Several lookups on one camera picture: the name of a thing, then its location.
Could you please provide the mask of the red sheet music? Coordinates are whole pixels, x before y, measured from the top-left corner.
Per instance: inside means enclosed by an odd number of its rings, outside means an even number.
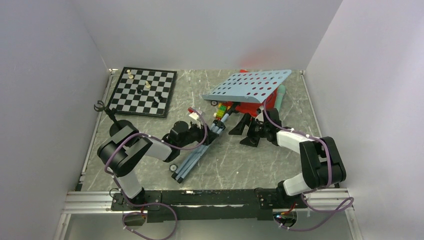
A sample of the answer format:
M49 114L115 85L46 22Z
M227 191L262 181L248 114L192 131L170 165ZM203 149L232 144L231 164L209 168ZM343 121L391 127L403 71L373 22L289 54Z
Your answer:
M265 106L267 109L275 108L275 100L276 100L276 91L277 88L267 97ZM249 102L242 102L240 105L236 107L236 110L240 113L246 114L249 113L253 117L256 117L258 115L257 109L260 109L263 107L264 101L261 103L249 103Z

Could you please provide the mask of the light blue music stand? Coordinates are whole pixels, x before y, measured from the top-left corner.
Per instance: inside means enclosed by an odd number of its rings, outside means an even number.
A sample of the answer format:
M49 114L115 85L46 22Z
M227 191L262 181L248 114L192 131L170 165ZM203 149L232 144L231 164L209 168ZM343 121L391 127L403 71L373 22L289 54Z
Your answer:
M220 120L214 119L209 128L218 134L225 130L225 121L233 113L241 113L236 110L240 103L263 103L263 107L258 108L258 115L266 108L267 97L279 87L283 85L285 79L291 74L291 70L272 70L272 71L258 71L258 72L243 72L233 74L225 82L218 85L211 90L210 93L203 95L203 99L210 102L228 103L231 104L230 109ZM208 150L210 145L197 147L189 156L178 166L177 170L173 172L172 178L178 183L181 183L192 168L198 163L201 157Z

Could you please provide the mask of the mint green microphone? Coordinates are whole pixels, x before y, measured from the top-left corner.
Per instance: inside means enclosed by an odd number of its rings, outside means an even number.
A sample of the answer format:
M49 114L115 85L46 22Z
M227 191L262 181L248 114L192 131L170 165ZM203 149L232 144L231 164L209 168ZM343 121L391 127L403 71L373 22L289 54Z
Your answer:
M286 87L284 85L280 85L275 93L275 102L274 102L274 107L279 111L281 109L282 106L282 102L283 102L283 98L285 96L286 93Z

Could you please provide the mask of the black microphone stand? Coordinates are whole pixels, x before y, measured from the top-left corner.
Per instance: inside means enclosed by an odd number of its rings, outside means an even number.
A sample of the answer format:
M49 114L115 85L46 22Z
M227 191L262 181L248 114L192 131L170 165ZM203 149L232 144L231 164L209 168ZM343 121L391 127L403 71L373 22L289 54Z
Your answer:
M93 105L93 108L96 112L105 112L113 124L109 128L109 135L112 137L121 129L126 126L132 125L128 120L117 120L115 114L117 110L115 108L110 109L102 100L98 100L96 104Z

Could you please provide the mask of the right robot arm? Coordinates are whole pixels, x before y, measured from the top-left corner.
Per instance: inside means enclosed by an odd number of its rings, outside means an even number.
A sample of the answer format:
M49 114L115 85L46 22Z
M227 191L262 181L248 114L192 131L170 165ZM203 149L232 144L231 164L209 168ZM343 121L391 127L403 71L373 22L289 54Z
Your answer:
M262 111L257 117L246 113L229 131L241 135L248 127L247 136L240 144L257 147L260 139L267 139L275 146L287 148L300 156L301 172L278 184L276 202L288 208L302 193L343 182L347 172L337 145L332 137L314 137L283 127L279 111L275 108Z

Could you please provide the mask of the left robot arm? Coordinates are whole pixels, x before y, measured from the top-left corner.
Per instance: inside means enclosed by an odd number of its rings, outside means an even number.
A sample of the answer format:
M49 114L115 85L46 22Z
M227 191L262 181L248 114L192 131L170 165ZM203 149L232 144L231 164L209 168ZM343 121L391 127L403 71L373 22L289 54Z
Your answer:
M209 127L206 128L207 136L204 137L203 126L177 121L160 140L138 135L118 149L128 137L139 133L131 122L124 123L125 127L102 143L97 150L97 156L105 164L106 171L116 178L125 193L123 202L131 210L139 209L146 202L145 189L135 173L135 167L144 156L169 163L179 156L181 148L194 142L205 147L218 137Z

